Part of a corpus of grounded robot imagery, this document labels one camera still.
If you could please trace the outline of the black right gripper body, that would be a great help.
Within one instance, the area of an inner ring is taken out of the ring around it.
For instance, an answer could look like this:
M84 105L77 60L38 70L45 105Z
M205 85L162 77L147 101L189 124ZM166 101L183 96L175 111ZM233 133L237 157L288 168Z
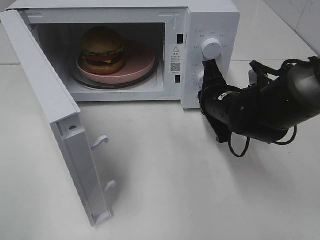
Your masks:
M230 135L230 92L226 82L221 77L205 75L202 89L199 92L199 102L202 114L216 134L218 143L226 143Z

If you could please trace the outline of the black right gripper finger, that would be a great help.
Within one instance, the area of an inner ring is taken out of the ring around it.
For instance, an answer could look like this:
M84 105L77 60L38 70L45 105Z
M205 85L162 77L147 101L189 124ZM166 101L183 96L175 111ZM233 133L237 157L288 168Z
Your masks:
M204 76L205 77L223 77L216 59L206 60L202 62L204 66Z

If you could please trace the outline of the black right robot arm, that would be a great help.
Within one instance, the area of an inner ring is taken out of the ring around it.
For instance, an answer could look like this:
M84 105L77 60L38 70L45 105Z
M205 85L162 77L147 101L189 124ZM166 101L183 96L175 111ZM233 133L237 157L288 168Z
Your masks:
M253 60L253 77L243 89L226 83L216 60L203 65L200 109L219 143L227 142L232 133L275 143L290 128L320 114L318 57L289 59L278 70Z

